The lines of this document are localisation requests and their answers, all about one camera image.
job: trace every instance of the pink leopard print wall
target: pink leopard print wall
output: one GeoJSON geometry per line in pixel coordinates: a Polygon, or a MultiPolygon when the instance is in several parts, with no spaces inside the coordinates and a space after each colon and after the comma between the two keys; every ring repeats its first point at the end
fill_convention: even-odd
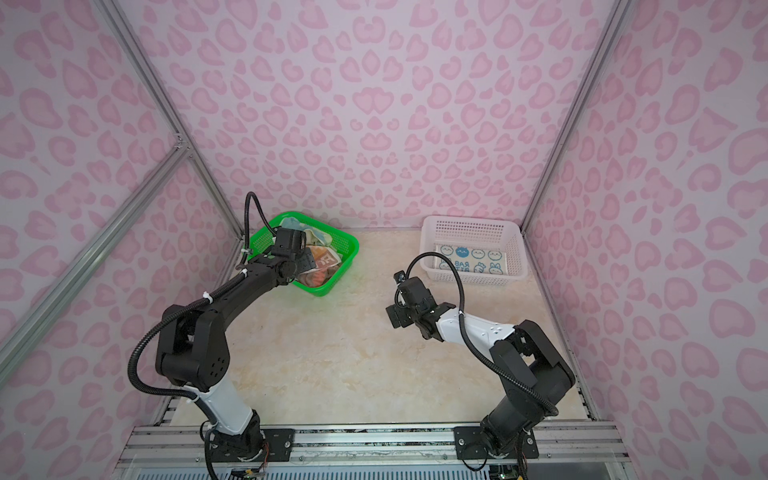
{"type": "Polygon", "coordinates": [[[768,3],[643,0],[531,235],[641,478],[768,478],[768,3]]]}
{"type": "MultiPolygon", "coordinates": [[[[183,164],[0,391],[0,477],[108,478],[159,401],[130,385],[127,358],[166,307],[214,287],[233,242],[183,164]]],[[[139,373],[158,384],[155,345],[139,373]]]]}
{"type": "Polygon", "coordinates": [[[0,344],[169,150],[88,0],[0,5],[0,344]]]}
{"type": "Polygon", "coordinates": [[[611,0],[126,0],[242,210],[525,214],[611,0]]]}

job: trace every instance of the white basket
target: white basket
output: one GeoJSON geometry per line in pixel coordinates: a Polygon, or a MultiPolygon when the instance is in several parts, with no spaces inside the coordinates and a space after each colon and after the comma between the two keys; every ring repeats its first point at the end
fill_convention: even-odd
{"type": "MultiPolygon", "coordinates": [[[[463,283],[508,285],[528,276],[528,258],[525,256],[523,236],[516,223],[485,218],[440,217],[424,219],[420,253],[434,252],[437,245],[467,246],[483,250],[498,250],[507,254],[508,275],[459,272],[463,283]]],[[[422,268],[432,280],[455,282],[451,270],[435,268],[437,257],[424,257],[422,268]]]]}

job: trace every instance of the beige tabletop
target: beige tabletop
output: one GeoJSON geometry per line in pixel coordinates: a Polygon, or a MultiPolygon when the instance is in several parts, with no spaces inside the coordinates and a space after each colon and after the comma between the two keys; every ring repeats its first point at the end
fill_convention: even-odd
{"type": "MultiPolygon", "coordinates": [[[[419,252],[414,230],[356,231],[360,252],[331,293],[282,286],[259,298],[227,330],[230,376],[264,425],[478,422],[504,397],[498,377],[466,346],[424,340],[416,326],[393,329],[394,272],[419,252]]],[[[414,269],[437,303],[458,303],[456,285],[414,269]]],[[[509,286],[465,284],[466,311],[500,323],[533,320],[564,349],[529,273],[509,286]]],[[[576,388],[559,419],[586,419],[576,388]]],[[[181,402],[172,425],[204,416],[181,402]]]]}

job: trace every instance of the green basket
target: green basket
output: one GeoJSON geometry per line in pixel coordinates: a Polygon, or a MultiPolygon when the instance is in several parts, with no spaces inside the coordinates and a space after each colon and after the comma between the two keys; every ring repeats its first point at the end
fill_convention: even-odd
{"type": "MultiPolygon", "coordinates": [[[[315,220],[314,218],[308,217],[307,215],[301,214],[299,212],[286,212],[284,214],[280,214],[270,220],[270,225],[273,227],[278,227],[280,222],[282,222],[283,219],[287,217],[293,217],[299,222],[311,227],[315,227],[316,229],[323,232],[329,233],[331,237],[333,237],[331,247],[336,250],[342,261],[341,266],[336,271],[336,273],[334,273],[327,282],[316,288],[310,288],[306,285],[303,285],[302,283],[299,283],[298,281],[293,282],[293,285],[298,286],[301,290],[312,293],[314,296],[327,295],[333,286],[336,285],[336,282],[339,281],[339,278],[341,278],[341,276],[352,266],[352,260],[354,260],[355,255],[357,255],[358,250],[360,250],[360,243],[352,235],[342,232],[339,229],[333,228],[330,225],[325,225],[323,222],[315,220]]],[[[272,245],[272,234],[269,230],[266,229],[266,227],[262,227],[261,230],[254,233],[250,237],[250,248],[253,250],[254,254],[263,252],[264,249],[266,249],[269,245],[272,245]]]]}

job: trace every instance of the black mounting plate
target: black mounting plate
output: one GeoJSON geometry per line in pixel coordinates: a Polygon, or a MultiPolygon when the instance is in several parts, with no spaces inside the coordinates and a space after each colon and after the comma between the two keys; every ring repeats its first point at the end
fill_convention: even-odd
{"type": "MultiPolygon", "coordinates": [[[[264,429],[262,431],[264,432],[264,439],[266,439],[270,446],[269,463],[288,462],[291,450],[293,449],[293,435],[296,431],[294,429],[264,429]]],[[[236,456],[222,452],[220,449],[212,449],[210,460],[213,463],[242,462],[236,456]]],[[[256,458],[249,459],[248,462],[261,462],[263,460],[264,453],[261,452],[256,458]]]]}
{"type": "MultiPolygon", "coordinates": [[[[459,460],[484,460],[490,457],[482,446],[483,438],[480,432],[479,426],[454,427],[453,441],[456,448],[456,458],[459,460]]],[[[523,455],[525,455],[525,458],[538,458],[538,446],[533,430],[530,433],[526,433],[526,437],[525,442],[523,442],[523,455]]],[[[510,452],[505,458],[514,460],[515,452],[510,452]]]]}

